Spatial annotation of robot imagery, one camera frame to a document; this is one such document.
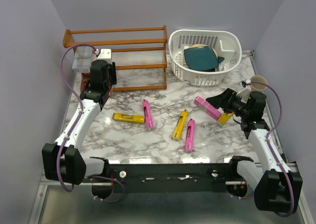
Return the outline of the red 3D toothpaste box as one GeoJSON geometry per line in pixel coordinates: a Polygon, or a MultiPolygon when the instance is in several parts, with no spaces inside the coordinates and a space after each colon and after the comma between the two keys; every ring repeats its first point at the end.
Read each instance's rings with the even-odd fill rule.
{"type": "Polygon", "coordinates": [[[112,96],[113,95],[113,86],[111,86],[110,88],[109,88],[109,96],[112,96]]]}
{"type": "Polygon", "coordinates": [[[86,84],[90,80],[90,73],[81,73],[81,84],[80,84],[80,92],[82,92],[86,86],[86,84]]]}

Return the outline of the large pink toothpaste box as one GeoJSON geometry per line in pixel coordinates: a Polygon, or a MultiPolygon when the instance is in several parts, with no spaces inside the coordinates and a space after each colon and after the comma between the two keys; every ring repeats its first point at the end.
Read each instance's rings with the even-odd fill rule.
{"type": "Polygon", "coordinates": [[[222,115],[222,113],[219,110],[214,108],[211,104],[209,104],[206,100],[204,100],[203,98],[201,98],[199,96],[195,98],[194,104],[199,109],[201,109],[206,114],[208,114],[214,120],[218,120],[222,115]]]}

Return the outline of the silver toothpaste box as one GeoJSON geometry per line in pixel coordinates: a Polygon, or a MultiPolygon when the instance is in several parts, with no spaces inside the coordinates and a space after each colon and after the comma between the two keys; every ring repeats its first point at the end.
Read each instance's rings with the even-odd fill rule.
{"type": "Polygon", "coordinates": [[[81,62],[82,73],[90,72],[91,62],[93,61],[94,57],[95,57],[94,49],[89,46],[85,46],[83,48],[82,62],[81,62]]]}
{"type": "Polygon", "coordinates": [[[73,64],[72,64],[72,70],[74,73],[80,73],[82,68],[82,61],[83,61],[83,53],[84,53],[84,47],[79,46],[75,50],[73,64]]]}

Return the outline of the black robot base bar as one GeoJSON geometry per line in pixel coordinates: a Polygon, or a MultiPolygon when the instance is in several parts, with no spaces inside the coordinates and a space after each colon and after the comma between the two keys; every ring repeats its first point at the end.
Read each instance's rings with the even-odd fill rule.
{"type": "Polygon", "coordinates": [[[92,194],[108,198],[111,193],[222,192],[251,195],[244,178],[227,163],[115,164],[100,175],[85,178],[92,194]]]}

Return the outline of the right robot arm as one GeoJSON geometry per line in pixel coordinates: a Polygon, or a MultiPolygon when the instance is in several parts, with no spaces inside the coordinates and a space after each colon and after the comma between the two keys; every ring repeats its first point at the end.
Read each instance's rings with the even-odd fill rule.
{"type": "Polygon", "coordinates": [[[261,164],[258,169],[248,158],[234,156],[227,168],[228,177],[232,180],[244,178],[254,191],[258,210],[288,217],[297,210],[303,179],[284,162],[270,139],[272,129],[262,118],[266,98],[262,92],[252,91],[247,102],[242,102],[236,91],[226,89],[206,101],[216,109],[222,108],[224,112],[241,118],[241,130],[254,147],[261,164]]]}

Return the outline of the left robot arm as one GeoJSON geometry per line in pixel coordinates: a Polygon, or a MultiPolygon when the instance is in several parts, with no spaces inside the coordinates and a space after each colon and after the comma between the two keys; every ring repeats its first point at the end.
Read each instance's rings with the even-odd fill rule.
{"type": "Polygon", "coordinates": [[[99,157],[83,158],[80,150],[83,140],[109,99],[112,86],[117,84],[115,63],[103,59],[91,63],[91,78],[77,96],[79,104],[65,130],[42,149],[45,177],[79,185],[84,178],[93,176],[104,182],[109,178],[108,160],[99,157]]]}

